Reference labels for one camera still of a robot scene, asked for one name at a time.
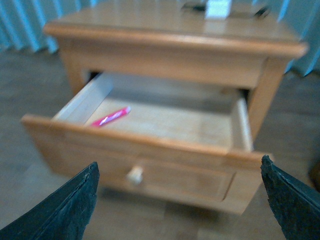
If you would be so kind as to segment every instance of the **pink pen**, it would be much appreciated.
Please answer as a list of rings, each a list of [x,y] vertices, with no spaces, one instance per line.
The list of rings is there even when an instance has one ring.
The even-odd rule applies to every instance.
[[[113,120],[116,120],[118,118],[121,118],[121,117],[127,115],[128,113],[130,113],[130,111],[131,111],[131,107],[127,106],[125,108],[122,108],[118,111],[115,111],[107,116],[104,116],[104,117],[94,121],[93,123],[91,123],[91,126],[99,128],[102,125],[108,124],[108,123],[112,122]]]

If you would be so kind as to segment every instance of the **drawer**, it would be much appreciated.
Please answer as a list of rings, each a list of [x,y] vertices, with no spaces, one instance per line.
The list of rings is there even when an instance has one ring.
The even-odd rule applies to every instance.
[[[90,126],[126,106],[127,116]],[[22,122],[54,172],[97,161],[109,188],[241,214],[262,182],[263,153],[235,89],[103,73],[53,118]]]

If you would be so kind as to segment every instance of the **drawer knob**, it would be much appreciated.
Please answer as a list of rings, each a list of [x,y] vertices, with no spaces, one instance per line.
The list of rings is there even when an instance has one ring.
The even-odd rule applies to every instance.
[[[134,185],[139,185],[143,180],[143,168],[134,166],[131,171],[126,175],[126,178]]]

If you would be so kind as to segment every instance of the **wood grain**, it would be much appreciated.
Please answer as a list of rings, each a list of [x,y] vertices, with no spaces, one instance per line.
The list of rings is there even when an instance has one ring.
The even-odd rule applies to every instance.
[[[262,153],[236,149],[223,151],[214,147],[196,148],[194,144],[174,145],[170,141],[157,142],[130,135],[124,139],[116,135],[112,137],[115,132],[99,131],[91,127],[28,115],[23,117],[22,122],[54,172],[72,175],[87,162],[94,160],[99,164],[100,183],[107,187],[241,214],[261,183]],[[144,187],[132,186],[126,179],[119,179],[132,167],[140,165],[146,166],[150,187],[148,184]],[[166,174],[170,174],[172,182],[167,188],[164,185],[156,186],[156,176],[153,175],[157,173],[154,169],[156,166],[160,166],[164,172],[167,171]],[[179,190],[172,187],[176,168],[186,174],[191,171],[199,182],[195,183],[194,187],[183,188],[179,185]],[[200,172],[203,172],[205,179],[212,178],[212,181],[201,181]],[[162,170],[157,176],[159,181],[166,176],[161,173]],[[229,174],[234,174],[231,182]],[[203,184],[203,188],[208,189],[210,184],[215,184],[216,181],[221,188],[212,187],[211,193],[204,194],[200,186]],[[227,188],[227,193],[221,200],[228,184],[230,186]]]

